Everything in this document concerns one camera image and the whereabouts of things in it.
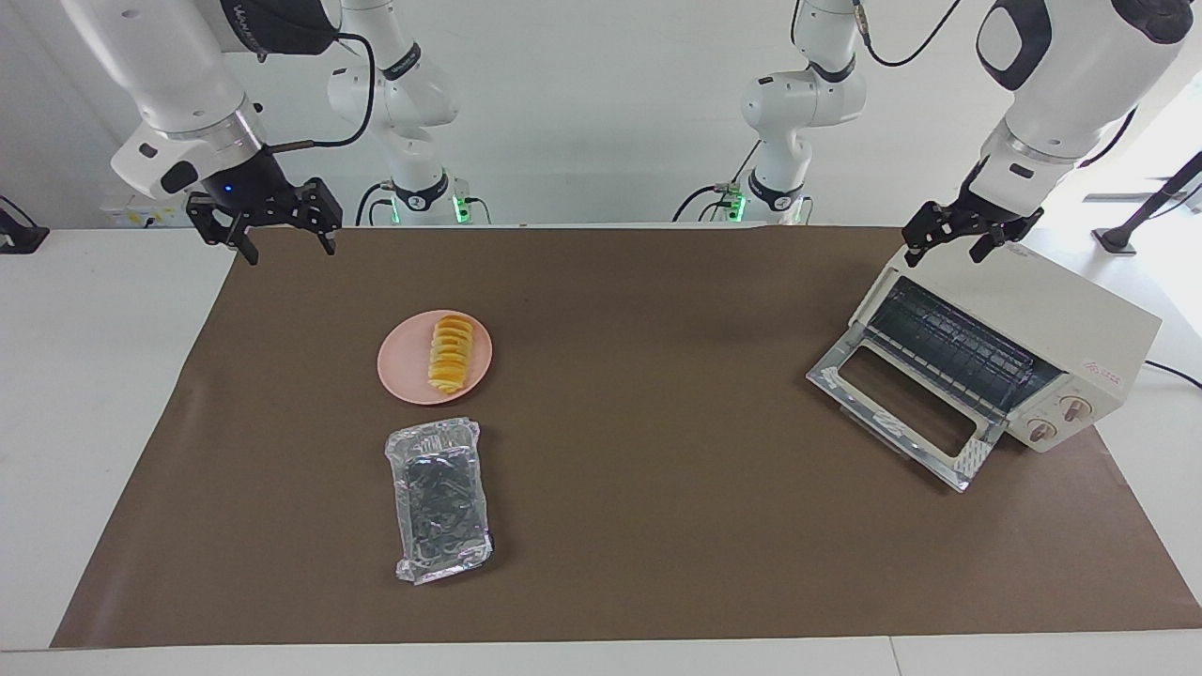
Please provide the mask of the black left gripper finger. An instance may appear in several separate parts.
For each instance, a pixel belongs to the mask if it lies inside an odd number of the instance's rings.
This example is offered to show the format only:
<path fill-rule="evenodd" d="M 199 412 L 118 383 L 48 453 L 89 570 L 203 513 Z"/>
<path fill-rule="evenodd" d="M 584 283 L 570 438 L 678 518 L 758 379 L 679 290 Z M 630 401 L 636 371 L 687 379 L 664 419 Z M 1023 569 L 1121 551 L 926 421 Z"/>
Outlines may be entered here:
<path fill-rule="evenodd" d="M 904 260 L 910 269 L 922 261 L 926 253 L 950 241 L 950 210 L 934 201 L 920 204 L 902 236 L 906 245 Z"/>
<path fill-rule="evenodd" d="M 978 241 L 970 248 L 971 261 L 975 263 L 983 262 L 996 248 L 1025 239 L 1027 235 L 1029 235 L 1043 214 L 1045 209 L 1039 208 L 1030 217 L 1020 217 L 1008 220 L 1008 223 L 993 223 L 983 235 L 978 236 Z"/>

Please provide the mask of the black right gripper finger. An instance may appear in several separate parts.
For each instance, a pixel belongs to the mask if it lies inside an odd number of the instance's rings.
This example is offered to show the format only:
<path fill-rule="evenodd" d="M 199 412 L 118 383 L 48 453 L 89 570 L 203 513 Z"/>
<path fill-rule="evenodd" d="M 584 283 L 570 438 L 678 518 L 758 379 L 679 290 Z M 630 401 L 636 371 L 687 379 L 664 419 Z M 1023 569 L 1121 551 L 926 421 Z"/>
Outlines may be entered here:
<path fill-rule="evenodd" d="M 298 188 L 298 227 L 317 236 L 326 255 L 335 255 L 337 231 L 343 229 L 343 206 L 319 177 L 309 178 Z"/>
<path fill-rule="evenodd" d="M 216 200 L 206 192 L 189 192 L 186 214 L 194 230 L 207 245 L 224 245 L 236 250 L 250 266 L 258 263 L 258 250 L 250 239 L 252 214 L 249 210 L 237 210 L 231 223 L 219 223 Z"/>

